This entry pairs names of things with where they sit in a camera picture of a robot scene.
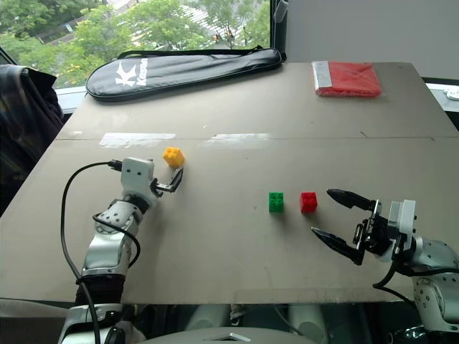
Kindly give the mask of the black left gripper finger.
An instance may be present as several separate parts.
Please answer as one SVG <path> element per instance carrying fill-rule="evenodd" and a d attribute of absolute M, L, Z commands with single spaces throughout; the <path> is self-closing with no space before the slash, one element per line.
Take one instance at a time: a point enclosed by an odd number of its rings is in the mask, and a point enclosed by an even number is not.
<path fill-rule="evenodd" d="M 174 171 L 171 183 L 169 184 L 170 185 L 170 191 L 177 190 L 177 188 L 179 187 L 179 185 L 180 185 L 180 183 L 182 181 L 183 174 L 184 174 L 184 167 L 183 166 L 178 167 Z"/>

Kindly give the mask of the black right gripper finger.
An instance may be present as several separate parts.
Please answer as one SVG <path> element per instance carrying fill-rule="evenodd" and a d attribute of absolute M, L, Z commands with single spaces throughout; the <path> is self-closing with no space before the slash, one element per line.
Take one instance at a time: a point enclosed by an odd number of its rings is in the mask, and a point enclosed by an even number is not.
<path fill-rule="evenodd" d="M 349 246 L 342 238 L 316 227 L 312 226 L 311 231 L 330 249 L 350 259 L 355 265 L 360 266 L 362 264 L 364 258 L 363 251 Z"/>
<path fill-rule="evenodd" d="M 345 206 L 348 209 L 354 206 L 374 213 L 379 213 L 379 202 L 377 200 L 370 200 L 363 196 L 360 196 L 351 191 L 345 191 L 341 189 L 330 188 L 326 193 L 337 203 Z"/>

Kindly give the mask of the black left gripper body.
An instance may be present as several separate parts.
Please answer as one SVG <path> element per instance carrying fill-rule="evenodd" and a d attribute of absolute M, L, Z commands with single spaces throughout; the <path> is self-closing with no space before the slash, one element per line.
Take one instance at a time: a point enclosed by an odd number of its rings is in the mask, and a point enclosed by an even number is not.
<path fill-rule="evenodd" d="M 165 192 L 173 193 L 176 190 L 176 182 L 172 181 L 170 184 L 159 183 L 157 178 L 154 178 L 149 188 L 155 197 L 162 197 Z"/>

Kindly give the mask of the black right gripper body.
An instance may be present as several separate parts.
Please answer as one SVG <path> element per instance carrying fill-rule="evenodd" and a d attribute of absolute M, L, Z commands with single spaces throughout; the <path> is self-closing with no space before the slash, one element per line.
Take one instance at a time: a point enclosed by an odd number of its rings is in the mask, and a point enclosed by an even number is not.
<path fill-rule="evenodd" d="M 367 206 L 370 217 L 357 224 L 353 243 L 359 252 L 368 251 L 382 257 L 392 246 L 388 232 L 388 220 L 381 216 L 382 204 L 379 200 L 371 200 Z"/>

